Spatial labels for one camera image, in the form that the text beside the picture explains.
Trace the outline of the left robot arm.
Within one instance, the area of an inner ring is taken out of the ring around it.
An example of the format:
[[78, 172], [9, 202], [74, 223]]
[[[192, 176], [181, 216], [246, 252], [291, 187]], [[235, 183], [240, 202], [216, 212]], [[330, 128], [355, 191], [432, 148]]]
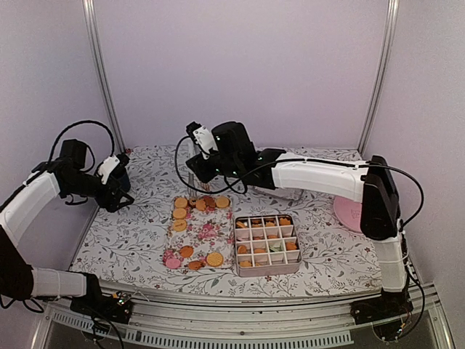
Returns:
[[75, 312], [115, 318], [128, 313], [129, 304], [118, 296], [105, 295], [98, 277], [91, 273], [34, 267], [18, 247], [31, 225], [58, 198], [93, 199], [109, 213], [133, 203], [125, 153], [111, 154], [94, 174], [86, 169], [88, 145], [65, 140], [55, 159], [40, 163], [1, 205], [1, 296], [12, 302], [69, 297]]

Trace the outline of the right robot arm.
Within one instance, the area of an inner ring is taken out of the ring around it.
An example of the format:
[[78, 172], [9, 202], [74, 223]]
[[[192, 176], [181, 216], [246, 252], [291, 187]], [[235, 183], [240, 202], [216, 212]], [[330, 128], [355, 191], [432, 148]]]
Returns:
[[278, 148], [257, 151], [242, 123], [229, 121], [208, 130], [197, 122], [186, 127], [198, 153], [186, 161], [201, 183], [216, 177], [231, 189], [237, 184], [276, 189], [300, 189], [326, 193], [361, 204], [360, 229], [373, 243], [381, 269], [381, 294], [351, 304], [359, 323], [410, 313], [410, 277], [404, 260], [407, 248], [405, 223], [392, 173], [381, 156], [369, 161], [332, 161], [307, 158]]

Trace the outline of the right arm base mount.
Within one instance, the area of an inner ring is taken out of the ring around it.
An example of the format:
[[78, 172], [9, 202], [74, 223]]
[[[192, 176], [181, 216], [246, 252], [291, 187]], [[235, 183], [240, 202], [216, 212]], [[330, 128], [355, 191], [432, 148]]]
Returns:
[[350, 305], [350, 314], [356, 324], [368, 324], [395, 318], [394, 321], [375, 325], [375, 335], [385, 342], [398, 340], [409, 320], [413, 304], [408, 292], [385, 292], [379, 297], [354, 301]]

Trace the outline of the metal serving tongs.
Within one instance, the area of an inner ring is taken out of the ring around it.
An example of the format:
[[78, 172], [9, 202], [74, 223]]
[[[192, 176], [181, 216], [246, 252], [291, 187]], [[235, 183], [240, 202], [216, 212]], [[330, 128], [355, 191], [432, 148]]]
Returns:
[[205, 192], [211, 192], [211, 186], [208, 183], [201, 182], [192, 172], [188, 172], [188, 184], [194, 188]]

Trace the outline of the metal divided cookie tin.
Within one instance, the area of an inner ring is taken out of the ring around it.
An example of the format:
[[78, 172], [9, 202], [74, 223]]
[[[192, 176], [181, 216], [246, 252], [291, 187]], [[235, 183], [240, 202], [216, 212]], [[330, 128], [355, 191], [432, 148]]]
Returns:
[[[234, 222], [235, 267], [243, 278], [282, 276], [299, 271], [302, 251], [294, 219], [289, 214], [238, 217]], [[286, 242], [297, 250], [287, 251]], [[270, 252], [269, 245], [281, 244], [282, 252]]]

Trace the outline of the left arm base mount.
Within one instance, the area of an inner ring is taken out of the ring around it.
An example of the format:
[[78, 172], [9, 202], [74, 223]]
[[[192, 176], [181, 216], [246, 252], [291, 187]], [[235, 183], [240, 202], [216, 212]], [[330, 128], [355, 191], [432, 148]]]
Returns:
[[101, 292], [72, 297], [70, 310], [118, 324], [128, 324], [134, 304], [131, 300], [118, 295], [104, 295]]

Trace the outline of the swirl orange cookie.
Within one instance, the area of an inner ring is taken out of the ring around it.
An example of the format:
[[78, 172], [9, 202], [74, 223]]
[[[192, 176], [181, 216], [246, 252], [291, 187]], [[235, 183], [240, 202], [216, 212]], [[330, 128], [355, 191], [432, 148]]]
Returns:
[[286, 250], [287, 251], [297, 250], [297, 245], [293, 242], [286, 242]]

